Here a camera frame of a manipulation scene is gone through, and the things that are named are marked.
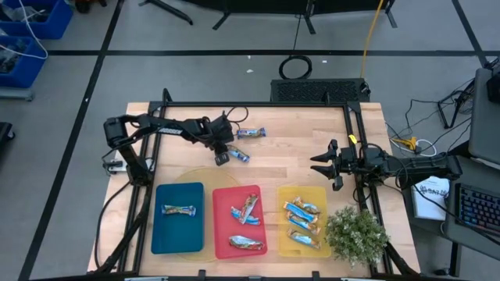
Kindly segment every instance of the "paper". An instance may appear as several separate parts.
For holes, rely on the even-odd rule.
[[[444,221],[446,219],[445,211],[441,210],[434,203],[428,201],[420,195],[416,188],[427,198],[446,208],[445,198],[450,191],[450,182],[447,179],[440,179],[431,176],[427,180],[419,182],[412,187],[413,209],[415,217],[418,219],[433,219]]]

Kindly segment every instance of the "blue tray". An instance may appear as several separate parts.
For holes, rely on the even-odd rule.
[[[155,221],[151,252],[172,254],[196,252],[203,248],[204,194],[202,183],[163,184],[156,188]],[[164,215],[162,205],[196,207],[196,215]]]

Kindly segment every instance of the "red tray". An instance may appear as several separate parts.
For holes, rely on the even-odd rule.
[[[231,215],[231,207],[241,210],[250,194],[257,194],[259,199],[252,210],[252,215],[260,219],[260,225],[242,225]],[[260,196],[260,187],[256,185],[246,187],[220,188],[213,191],[213,225],[216,246],[216,257],[241,258],[267,252],[266,227],[264,223],[263,203]],[[241,235],[264,243],[261,250],[242,250],[229,245],[229,237]]]

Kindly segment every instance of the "candy bar wrapper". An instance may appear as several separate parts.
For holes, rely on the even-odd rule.
[[[235,207],[231,207],[231,214],[235,219],[239,219],[241,217],[241,211]],[[249,215],[245,223],[252,226],[260,226],[260,219]]]
[[[294,215],[291,211],[287,212],[287,219],[289,222],[310,231],[314,235],[318,235],[320,233],[321,227],[318,227],[316,224],[306,221],[298,215]]]
[[[310,204],[310,203],[304,203],[304,201],[302,201],[302,199],[300,198],[300,196],[297,196],[293,202],[292,202],[294,205],[306,210],[309,214],[313,214],[313,215],[318,215],[321,213],[320,209],[318,207],[316,207],[315,205],[313,204]]]
[[[247,218],[250,216],[250,213],[255,207],[255,203],[257,203],[258,199],[259,196],[255,194],[251,194],[250,196],[248,196],[247,200],[245,201],[245,204],[243,205],[243,208],[241,208],[241,217],[239,218],[241,224],[245,224]]]
[[[238,140],[245,137],[265,137],[266,129],[240,129],[236,132]]]
[[[315,248],[317,250],[321,249],[321,242],[315,241],[311,237],[308,237],[307,235],[301,234],[300,232],[298,232],[296,230],[288,229],[287,235],[291,239],[299,242],[300,244],[304,244],[306,246]]]
[[[244,250],[261,250],[264,247],[264,243],[260,241],[239,235],[229,237],[229,244]]]
[[[234,157],[238,158],[239,160],[243,162],[248,162],[250,161],[250,156],[246,155],[243,151],[239,150],[237,147],[233,145],[227,145],[228,153],[230,155],[233,155]]]
[[[194,217],[196,215],[196,207],[195,206],[177,207],[177,206],[163,205],[162,213],[164,215],[185,214],[189,215],[190,217]]]
[[[318,215],[309,214],[308,212],[293,205],[292,203],[284,202],[283,208],[287,209],[288,211],[291,211],[292,213],[294,213],[294,215],[297,215],[308,222],[314,223],[318,221]]]

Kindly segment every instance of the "yellow tray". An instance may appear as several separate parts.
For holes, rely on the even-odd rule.
[[[286,210],[283,208],[284,202],[292,202],[295,197],[300,196],[304,202],[316,205],[321,215],[318,219],[318,226],[321,226],[320,234],[315,236],[307,230],[291,224],[285,217]],[[327,221],[327,192],[324,187],[278,187],[278,253],[282,257],[301,258],[328,258],[331,256],[331,247],[325,242],[325,228]],[[287,236],[289,228],[307,234],[315,240],[321,242],[321,249],[316,250],[293,241]]]

